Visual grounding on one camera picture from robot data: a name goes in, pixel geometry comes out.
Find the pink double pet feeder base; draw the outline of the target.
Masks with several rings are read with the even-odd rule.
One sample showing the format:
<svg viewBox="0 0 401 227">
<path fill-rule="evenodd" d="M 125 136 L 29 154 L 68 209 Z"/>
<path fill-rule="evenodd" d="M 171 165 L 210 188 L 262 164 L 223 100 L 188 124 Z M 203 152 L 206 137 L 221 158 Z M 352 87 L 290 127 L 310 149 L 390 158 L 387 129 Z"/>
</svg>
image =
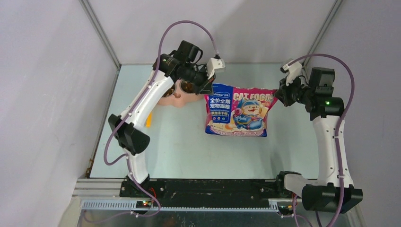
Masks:
<svg viewBox="0 0 401 227">
<path fill-rule="evenodd" d="M 157 105 L 160 106 L 174 106 L 174 107 L 184 107 L 185 105 L 200 101 L 204 98 L 204 95 L 189 94 L 183 91 L 173 92 L 171 95 L 166 97 L 161 97 Z"/>
</svg>

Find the colourful cat food bag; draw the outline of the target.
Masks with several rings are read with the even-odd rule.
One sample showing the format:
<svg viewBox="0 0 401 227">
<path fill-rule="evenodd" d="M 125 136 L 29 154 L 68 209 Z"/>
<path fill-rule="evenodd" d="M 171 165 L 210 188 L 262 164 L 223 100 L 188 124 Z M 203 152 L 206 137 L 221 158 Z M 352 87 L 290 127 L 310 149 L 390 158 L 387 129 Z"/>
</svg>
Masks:
<svg viewBox="0 0 401 227">
<path fill-rule="evenodd" d="M 205 95 L 205 132 L 234 137 L 267 137 L 268 112 L 276 104 L 275 89 L 213 84 Z"/>
</svg>

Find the yellow plastic food scoop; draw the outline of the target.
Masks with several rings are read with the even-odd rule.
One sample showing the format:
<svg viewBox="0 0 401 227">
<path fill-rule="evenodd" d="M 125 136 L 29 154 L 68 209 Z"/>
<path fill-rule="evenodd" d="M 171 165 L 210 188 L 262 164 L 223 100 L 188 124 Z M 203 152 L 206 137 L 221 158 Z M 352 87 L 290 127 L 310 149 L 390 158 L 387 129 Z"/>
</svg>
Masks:
<svg viewBox="0 0 401 227">
<path fill-rule="evenodd" d="M 153 113 L 150 112 L 149 115 L 148 115 L 148 117 L 147 117 L 147 119 L 146 119 L 146 124 L 145 124 L 145 126 L 146 126 L 147 128 L 151 127 L 151 125 L 152 125 L 152 119 L 153 119 Z"/>
</svg>

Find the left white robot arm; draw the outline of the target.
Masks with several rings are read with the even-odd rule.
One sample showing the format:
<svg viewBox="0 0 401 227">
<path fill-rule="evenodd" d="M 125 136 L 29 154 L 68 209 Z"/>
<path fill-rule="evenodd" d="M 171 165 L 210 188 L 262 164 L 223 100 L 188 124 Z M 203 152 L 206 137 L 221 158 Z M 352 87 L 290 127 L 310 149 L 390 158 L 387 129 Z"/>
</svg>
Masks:
<svg viewBox="0 0 401 227">
<path fill-rule="evenodd" d="M 203 51 L 187 41 L 177 50 L 161 54 L 152 66 L 144 87 L 130 105 L 119 115 L 112 114 L 108 123 L 111 138 L 116 138 L 128 162 L 128 178 L 133 181 L 131 191 L 138 197 L 149 192 L 149 173 L 145 150 L 150 137 L 143 131 L 146 121 L 159 101 L 170 98 L 178 105 L 193 102 L 201 95 L 212 94 L 216 73 L 225 69 L 225 62 L 216 54 L 206 64 L 198 64 Z"/>
</svg>

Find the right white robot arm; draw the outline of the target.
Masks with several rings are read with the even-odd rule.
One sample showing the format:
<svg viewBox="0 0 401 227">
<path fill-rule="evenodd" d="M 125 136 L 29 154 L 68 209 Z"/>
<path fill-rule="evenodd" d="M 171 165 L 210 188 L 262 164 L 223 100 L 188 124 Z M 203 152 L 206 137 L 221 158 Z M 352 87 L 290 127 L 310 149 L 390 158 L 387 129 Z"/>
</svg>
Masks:
<svg viewBox="0 0 401 227">
<path fill-rule="evenodd" d="M 299 70 L 281 71 L 286 76 L 274 96 L 284 106 L 305 106 L 317 138 L 319 173 L 316 180 L 309 180 L 297 172 L 281 171 L 275 192 L 282 198 L 300 196 L 305 210 L 344 214 L 362 201 L 363 191 L 354 187 L 346 161 L 344 123 L 338 124 L 344 102 L 332 95 L 335 71 L 313 68 L 308 82 L 302 82 Z"/>
</svg>

